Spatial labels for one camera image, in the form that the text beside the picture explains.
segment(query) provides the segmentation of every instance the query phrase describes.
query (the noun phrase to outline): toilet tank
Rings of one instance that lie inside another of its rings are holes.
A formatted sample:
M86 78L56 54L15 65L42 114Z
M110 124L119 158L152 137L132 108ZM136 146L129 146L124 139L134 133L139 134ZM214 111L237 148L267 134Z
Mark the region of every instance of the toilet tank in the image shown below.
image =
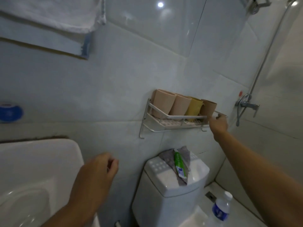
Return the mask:
M160 157L144 166L132 210L140 227L177 227L186 220L197 204L209 168L193 153L186 186Z

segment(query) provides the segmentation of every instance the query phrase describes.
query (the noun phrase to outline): plastic water bottle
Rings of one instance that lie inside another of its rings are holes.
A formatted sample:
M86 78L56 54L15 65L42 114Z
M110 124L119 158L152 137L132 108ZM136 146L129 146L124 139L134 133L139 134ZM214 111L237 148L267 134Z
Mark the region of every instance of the plastic water bottle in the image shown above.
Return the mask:
M217 198L212 212L205 222L206 227L223 227L229 215L232 194L225 191L222 198Z

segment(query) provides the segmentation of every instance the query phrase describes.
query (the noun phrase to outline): human hand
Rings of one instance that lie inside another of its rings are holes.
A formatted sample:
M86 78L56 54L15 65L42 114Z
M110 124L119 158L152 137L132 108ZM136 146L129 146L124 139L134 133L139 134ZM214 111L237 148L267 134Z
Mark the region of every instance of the human hand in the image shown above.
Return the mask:
M84 222L89 221L104 203L118 167L117 159L103 153L80 168L67 206L76 207Z
M208 120L209 120L210 130L214 134L214 139L218 141L220 135L226 133L228 129L226 116L223 114L219 114L218 117L216 118L209 117Z

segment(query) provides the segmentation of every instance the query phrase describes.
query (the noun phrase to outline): toothpaste tube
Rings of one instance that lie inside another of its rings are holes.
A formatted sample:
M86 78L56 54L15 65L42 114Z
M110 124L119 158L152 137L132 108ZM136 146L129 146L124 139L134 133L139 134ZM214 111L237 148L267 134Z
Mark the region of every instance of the toothpaste tube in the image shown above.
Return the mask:
M180 178L186 179L187 177L184 172L184 164L182 161L182 157L177 150L174 150L174 151L175 151L175 153L174 153L175 166L176 166L178 175Z

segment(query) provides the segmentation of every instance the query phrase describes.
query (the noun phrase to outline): sink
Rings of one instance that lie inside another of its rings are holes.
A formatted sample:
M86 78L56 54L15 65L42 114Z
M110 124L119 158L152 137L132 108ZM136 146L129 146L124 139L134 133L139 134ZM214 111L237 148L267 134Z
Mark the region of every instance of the sink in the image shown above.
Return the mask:
M66 205L82 165L72 140L0 144L0 226L39 227ZM90 226L100 227L97 215Z

